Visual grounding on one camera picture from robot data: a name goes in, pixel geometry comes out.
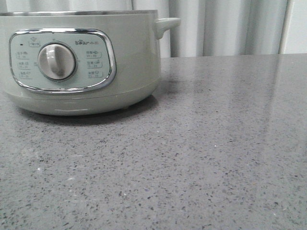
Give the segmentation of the light green electric cooking pot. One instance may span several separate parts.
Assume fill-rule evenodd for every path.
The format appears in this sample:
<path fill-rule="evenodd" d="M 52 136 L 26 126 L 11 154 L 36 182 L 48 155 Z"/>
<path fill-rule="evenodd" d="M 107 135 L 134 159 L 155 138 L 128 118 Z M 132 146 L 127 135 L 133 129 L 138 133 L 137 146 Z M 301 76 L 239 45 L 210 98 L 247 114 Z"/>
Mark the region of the light green electric cooking pot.
<path fill-rule="evenodd" d="M 91 115 L 138 103 L 161 74 L 160 39 L 180 25 L 156 10 L 37 11 L 0 15 L 0 86 L 20 108 L 46 115 Z M 46 44 L 64 43 L 76 69 L 51 80 L 38 67 Z"/>

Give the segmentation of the white grey curtain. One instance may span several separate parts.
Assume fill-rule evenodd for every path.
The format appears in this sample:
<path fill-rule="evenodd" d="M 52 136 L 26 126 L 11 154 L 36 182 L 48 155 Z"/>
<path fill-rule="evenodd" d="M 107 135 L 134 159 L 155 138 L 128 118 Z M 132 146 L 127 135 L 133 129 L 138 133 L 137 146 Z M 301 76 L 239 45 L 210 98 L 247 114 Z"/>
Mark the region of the white grey curtain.
<path fill-rule="evenodd" d="M 2 12 L 157 10 L 181 25 L 160 41 L 169 57 L 307 51 L 304 0 L 3 0 Z"/>

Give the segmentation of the grey round control knob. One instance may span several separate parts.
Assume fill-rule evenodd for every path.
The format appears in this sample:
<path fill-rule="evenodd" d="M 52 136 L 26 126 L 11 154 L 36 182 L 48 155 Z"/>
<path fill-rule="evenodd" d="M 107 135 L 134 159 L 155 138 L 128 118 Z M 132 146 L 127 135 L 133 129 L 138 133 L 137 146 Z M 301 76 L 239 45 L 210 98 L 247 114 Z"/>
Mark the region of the grey round control knob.
<path fill-rule="evenodd" d="M 76 69 L 76 57 L 64 43 L 46 44 L 38 53 L 38 67 L 48 79 L 62 81 L 69 78 Z"/>

